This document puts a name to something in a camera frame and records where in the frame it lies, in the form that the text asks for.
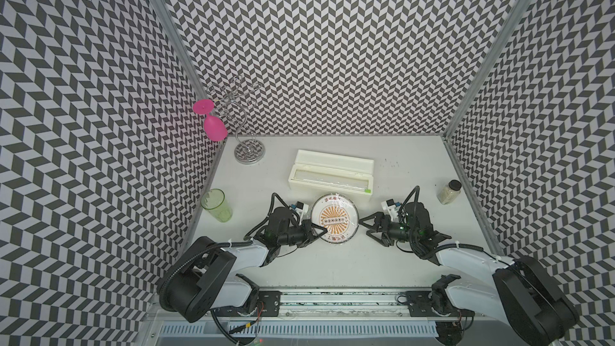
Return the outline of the cream plastic wrap dispenser box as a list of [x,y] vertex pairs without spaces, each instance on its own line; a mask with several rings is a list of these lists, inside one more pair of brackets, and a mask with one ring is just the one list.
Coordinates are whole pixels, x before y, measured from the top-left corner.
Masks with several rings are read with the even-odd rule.
[[370,200],[375,161],[323,152],[298,150],[288,176],[291,189],[336,192]]

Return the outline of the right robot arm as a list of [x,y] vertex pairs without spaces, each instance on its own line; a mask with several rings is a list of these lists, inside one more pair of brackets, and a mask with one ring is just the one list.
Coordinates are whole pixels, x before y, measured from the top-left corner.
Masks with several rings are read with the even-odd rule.
[[557,281],[531,256],[489,253],[438,232],[421,202],[387,203],[359,220],[367,235],[388,248],[408,244],[408,253],[452,269],[427,295],[438,317],[482,314],[509,325],[528,345],[550,345],[578,324],[580,314]]

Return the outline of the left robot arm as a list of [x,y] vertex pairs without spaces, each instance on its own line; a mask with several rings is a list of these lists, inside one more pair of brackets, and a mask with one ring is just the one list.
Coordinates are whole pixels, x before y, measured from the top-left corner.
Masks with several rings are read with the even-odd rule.
[[217,309],[251,315],[259,286],[243,270],[267,266],[284,246],[304,248],[327,233],[326,227],[302,219],[296,209],[281,206],[269,211],[243,241],[215,242],[202,236],[158,282],[160,306],[190,323]]

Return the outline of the glass jar with black lid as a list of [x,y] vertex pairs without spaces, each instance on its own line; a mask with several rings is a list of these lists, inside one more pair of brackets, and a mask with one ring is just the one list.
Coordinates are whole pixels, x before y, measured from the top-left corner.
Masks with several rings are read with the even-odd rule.
[[462,184],[459,180],[450,180],[445,186],[443,186],[437,193],[439,202],[443,205],[452,203],[458,195],[460,195]]

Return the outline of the green transparent cup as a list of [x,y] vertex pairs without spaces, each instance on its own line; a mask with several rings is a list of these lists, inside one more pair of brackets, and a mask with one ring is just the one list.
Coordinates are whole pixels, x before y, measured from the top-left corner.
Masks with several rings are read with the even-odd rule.
[[200,200],[200,205],[221,223],[226,223],[232,218],[232,207],[221,189],[214,188],[206,192]]

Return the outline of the pink plastic wine glass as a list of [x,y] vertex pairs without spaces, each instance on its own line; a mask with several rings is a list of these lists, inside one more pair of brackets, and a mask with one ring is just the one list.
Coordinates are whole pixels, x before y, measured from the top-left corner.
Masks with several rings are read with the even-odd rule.
[[193,104],[192,110],[197,115],[202,115],[203,130],[206,136],[213,142],[222,142],[228,137],[228,131],[224,122],[213,114],[215,103],[211,99],[201,99]]

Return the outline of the aluminium front rail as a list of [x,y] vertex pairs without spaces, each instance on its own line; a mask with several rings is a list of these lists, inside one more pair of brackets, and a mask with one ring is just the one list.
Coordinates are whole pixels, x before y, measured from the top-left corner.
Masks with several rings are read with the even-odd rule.
[[[278,317],[410,317],[406,306],[398,297],[406,291],[432,291],[432,297],[447,298],[453,307],[474,311],[479,317],[488,317],[508,323],[507,315],[516,312],[513,299],[499,298],[497,291],[481,284],[467,284],[456,280],[445,288],[281,288]],[[177,312],[168,312],[154,305],[147,320],[160,320],[168,316],[185,320]]]

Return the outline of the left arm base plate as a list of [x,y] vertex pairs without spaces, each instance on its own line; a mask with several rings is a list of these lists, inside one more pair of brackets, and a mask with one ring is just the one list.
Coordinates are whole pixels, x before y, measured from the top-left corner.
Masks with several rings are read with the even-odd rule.
[[219,317],[278,317],[282,291],[260,291],[256,298],[250,298],[243,307],[222,307],[215,309]]

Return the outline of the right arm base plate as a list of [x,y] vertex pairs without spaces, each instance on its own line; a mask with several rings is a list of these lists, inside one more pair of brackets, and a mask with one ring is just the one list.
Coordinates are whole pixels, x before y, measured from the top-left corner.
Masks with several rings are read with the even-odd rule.
[[468,309],[457,309],[447,298],[439,295],[432,297],[432,291],[411,290],[398,297],[398,302],[406,306],[410,317],[464,319],[475,317],[476,313]]

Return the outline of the right aluminium corner post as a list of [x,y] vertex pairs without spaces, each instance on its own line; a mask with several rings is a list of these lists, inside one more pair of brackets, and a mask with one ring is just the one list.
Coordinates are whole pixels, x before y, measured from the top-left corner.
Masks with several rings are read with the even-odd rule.
[[467,111],[472,106],[472,103],[477,97],[480,89],[488,79],[489,74],[493,70],[493,67],[495,67],[501,53],[504,51],[504,48],[506,47],[507,43],[512,38],[514,31],[521,23],[524,14],[529,8],[532,1],[533,0],[516,0],[515,3],[512,5],[508,17],[504,21],[501,30],[498,32],[493,42],[493,46],[486,54],[485,59],[480,65],[476,76],[471,81],[471,83],[469,83],[469,87],[464,94],[464,97],[461,99],[459,107],[456,109],[455,113],[453,114],[453,118],[445,129],[443,134],[444,140],[450,140],[453,137],[456,129],[460,126]]

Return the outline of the aluminium corner post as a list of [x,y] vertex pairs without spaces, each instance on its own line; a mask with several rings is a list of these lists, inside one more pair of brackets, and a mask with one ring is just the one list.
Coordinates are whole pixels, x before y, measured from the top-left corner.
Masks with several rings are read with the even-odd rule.
[[208,97],[208,93],[203,87],[203,83],[201,83],[200,77],[198,76],[195,66],[192,62],[191,57],[188,54],[187,48],[184,46],[183,40],[178,32],[176,24],[173,22],[173,18],[171,17],[171,13],[168,10],[168,7],[164,0],[149,0],[155,14],[160,21],[160,24],[168,37],[171,46],[174,49],[174,52],[179,59],[185,73],[192,84],[192,87],[200,99],[206,99]]
[[480,89],[488,79],[489,74],[493,70],[493,67],[495,67],[501,53],[504,51],[504,48],[506,47],[507,43],[512,38],[514,31],[521,23],[524,14],[529,8],[532,1],[533,0],[516,0],[515,3],[512,5],[508,17],[504,21],[501,30],[498,32],[493,42],[493,46],[486,54],[485,59],[480,65],[476,76],[471,81],[471,83],[469,83],[469,87],[464,94],[464,97],[461,99],[459,107],[456,109],[455,113],[453,114],[453,118],[445,129],[443,134],[444,140],[450,140],[453,137],[456,129],[460,126],[467,111],[472,106],[472,103],[477,97]]

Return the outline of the left aluminium corner post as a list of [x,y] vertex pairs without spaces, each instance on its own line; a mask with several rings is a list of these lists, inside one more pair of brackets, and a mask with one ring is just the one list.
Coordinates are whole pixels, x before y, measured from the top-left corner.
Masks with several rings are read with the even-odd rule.
[[173,22],[173,18],[171,17],[171,13],[168,10],[168,7],[164,0],[149,0],[155,14],[160,21],[160,24],[168,37],[171,46],[174,49],[174,52],[179,59],[185,73],[192,84],[192,87],[200,99],[206,99],[208,97],[208,93],[203,87],[203,83],[201,83],[200,77],[198,76],[195,66],[192,62],[191,57],[188,54],[187,48],[184,46],[183,40],[178,32],[176,24]]

